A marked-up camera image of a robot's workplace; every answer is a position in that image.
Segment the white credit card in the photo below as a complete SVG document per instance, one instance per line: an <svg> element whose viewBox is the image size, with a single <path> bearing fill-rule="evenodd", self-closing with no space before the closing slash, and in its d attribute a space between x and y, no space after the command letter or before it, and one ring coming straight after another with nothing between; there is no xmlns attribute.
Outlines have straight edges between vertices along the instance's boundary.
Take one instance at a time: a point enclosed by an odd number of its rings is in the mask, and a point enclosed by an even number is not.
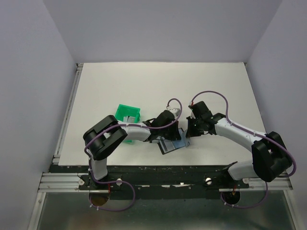
<svg viewBox="0 0 307 230"><path fill-rule="evenodd" d="M170 140L160 140L158 145L163 155L170 153L176 149L174 143Z"/></svg>

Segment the translucent blue credit card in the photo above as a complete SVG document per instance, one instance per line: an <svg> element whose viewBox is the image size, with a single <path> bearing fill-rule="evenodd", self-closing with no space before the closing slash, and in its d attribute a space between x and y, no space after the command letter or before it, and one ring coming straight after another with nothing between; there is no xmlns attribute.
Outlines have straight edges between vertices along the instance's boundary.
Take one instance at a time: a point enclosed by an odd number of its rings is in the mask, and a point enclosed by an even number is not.
<svg viewBox="0 0 307 230"><path fill-rule="evenodd" d="M173 141L173 145L175 149L177 150L183 147L189 147L190 138L186 137L186 131L184 131L183 129L179 129L179 134L180 134L181 140Z"/></svg>

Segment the black leather card holder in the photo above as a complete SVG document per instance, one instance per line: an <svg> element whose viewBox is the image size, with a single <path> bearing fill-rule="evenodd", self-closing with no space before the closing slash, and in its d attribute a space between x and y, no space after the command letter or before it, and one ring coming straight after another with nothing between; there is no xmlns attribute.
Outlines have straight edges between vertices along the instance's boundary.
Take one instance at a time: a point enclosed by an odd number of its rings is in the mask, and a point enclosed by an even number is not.
<svg viewBox="0 0 307 230"><path fill-rule="evenodd" d="M153 143L158 144L160 152L165 155L175 150L181 149L183 147L188 147L190 145L190 139L186 137L187 130L183 131L182 128L179 130L181 140L167 140L163 137L158 137Z"/></svg>

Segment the green plastic bin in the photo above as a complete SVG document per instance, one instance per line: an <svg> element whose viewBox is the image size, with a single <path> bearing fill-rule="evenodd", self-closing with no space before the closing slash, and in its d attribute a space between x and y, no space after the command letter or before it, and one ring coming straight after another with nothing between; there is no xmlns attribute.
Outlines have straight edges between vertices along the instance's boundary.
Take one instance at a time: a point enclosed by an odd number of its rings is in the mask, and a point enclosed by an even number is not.
<svg viewBox="0 0 307 230"><path fill-rule="evenodd" d="M138 123L141 118L141 109L119 104L115 113L115 118L126 123Z"/></svg>

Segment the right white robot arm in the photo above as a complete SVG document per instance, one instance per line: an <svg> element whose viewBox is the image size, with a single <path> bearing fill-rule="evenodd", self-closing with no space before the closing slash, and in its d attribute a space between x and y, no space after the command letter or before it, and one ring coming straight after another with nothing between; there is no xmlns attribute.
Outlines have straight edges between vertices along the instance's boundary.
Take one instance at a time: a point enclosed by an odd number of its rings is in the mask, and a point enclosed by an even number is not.
<svg viewBox="0 0 307 230"><path fill-rule="evenodd" d="M271 182L293 165L293 160L286 153L281 136L272 131L269 134L257 133L246 127L239 128L229 122L222 113L212 114L205 102L189 106L191 115L187 117L186 137L199 137L208 133L230 139L252 154L252 160L234 162L227 166L221 175L223 186L230 188L244 178L260 178Z"/></svg>

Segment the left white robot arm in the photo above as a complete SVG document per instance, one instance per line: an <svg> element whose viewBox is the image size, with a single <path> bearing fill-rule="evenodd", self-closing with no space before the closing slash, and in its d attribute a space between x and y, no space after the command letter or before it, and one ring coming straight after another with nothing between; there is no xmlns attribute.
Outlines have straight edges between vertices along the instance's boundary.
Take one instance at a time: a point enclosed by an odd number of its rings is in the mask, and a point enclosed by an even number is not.
<svg viewBox="0 0 307 230"><path fill-rule="evenodd" d="M127 123L108 115L87 130L83 139L85 153L89 156L90 184L95 189L106 185L107 158L126 140L154 142L158 140L176 141L181 139L178 118L181 110L167 107L158 117L140 123Z"/></svg>

